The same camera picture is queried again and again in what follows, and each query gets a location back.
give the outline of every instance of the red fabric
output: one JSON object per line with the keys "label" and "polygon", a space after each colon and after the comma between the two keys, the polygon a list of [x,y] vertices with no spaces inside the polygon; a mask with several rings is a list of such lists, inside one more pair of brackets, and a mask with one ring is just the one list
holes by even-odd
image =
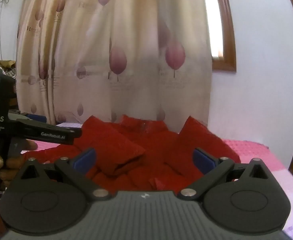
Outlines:
{"label": "red fabric", "polygon": [[97,161],[86,177],[112,193],[119,190],[180,191],[203,176],[192,161],[197,147],[217,158],[226,156],[240,162],[227,144],[192,117],[180,134],[176,134],[162,121],[125,115],[116,124],[90,117],[74,145],[27,152],[25,157],[54,162],[64,156],[73,158],[88,147],[95,149]]}

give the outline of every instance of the bright window light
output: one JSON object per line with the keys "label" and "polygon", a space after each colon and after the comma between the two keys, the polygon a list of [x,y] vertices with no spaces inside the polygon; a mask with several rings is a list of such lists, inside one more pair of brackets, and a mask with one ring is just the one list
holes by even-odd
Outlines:
{"label": "bright window light", "polygon": [[212,57],[223,57],[222,22],[218,0],[205,0]]}

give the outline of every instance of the curtain fold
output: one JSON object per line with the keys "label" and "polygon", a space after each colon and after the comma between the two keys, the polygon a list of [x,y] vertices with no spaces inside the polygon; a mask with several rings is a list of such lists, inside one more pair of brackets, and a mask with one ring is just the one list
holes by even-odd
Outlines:
{"label": "curtain fold", "polygon": [[204,0],[25,0],[17,45],[19,109],[49,123],[208,122]]}

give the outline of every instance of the metal screw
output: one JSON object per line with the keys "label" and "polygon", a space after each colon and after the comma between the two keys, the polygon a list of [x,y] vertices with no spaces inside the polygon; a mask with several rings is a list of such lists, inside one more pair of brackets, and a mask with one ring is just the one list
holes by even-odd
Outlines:
{"label": "metal screw", "polygon": [[185,188],[185,189],[181,190],[181,194],[184,197],[193,197],[196,194],[196,191],[191,188]]}
{"label": "metal screw", "polygon": [[109,192],[106,189],[99,188],[93,192],[93,195],[95,197],[106,197],[107,195],[109,195]]}

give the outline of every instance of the brown wooden window frame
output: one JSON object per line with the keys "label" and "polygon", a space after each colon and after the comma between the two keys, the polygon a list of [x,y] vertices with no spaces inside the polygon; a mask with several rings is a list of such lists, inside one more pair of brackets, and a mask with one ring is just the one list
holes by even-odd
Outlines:
{"label": "brown wooden window frame", "polygon": [[236,72],[234,28],[229,0],[218,0],[223,35],[223,57],[212,57],[212,69]]}

